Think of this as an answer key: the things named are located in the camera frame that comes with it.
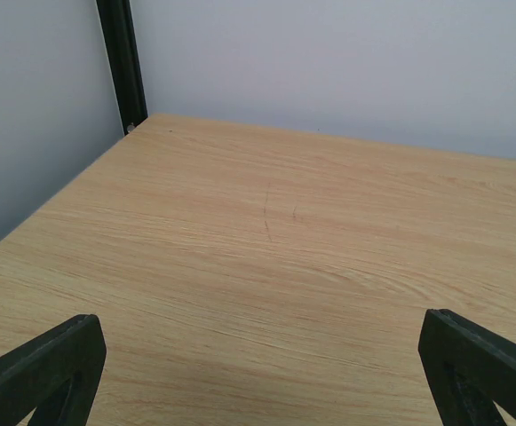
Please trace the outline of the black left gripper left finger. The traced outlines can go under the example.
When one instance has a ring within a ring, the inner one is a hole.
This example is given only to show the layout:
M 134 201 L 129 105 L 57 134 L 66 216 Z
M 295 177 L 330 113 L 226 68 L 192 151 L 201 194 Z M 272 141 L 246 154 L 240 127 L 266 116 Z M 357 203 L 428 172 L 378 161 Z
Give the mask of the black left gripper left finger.
M 79 314 L 0 357 L 0 425 L 85 425 L 107 347 L 99 317 Z

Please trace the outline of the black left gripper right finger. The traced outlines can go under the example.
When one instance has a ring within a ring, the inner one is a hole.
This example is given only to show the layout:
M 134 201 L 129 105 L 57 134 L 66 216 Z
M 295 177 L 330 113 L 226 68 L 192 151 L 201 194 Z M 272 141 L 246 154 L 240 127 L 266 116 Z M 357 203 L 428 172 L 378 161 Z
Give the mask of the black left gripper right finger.
M 516 343 L 447 309 L 425 312 L 418 353 L 444 425 L 516 420 Z

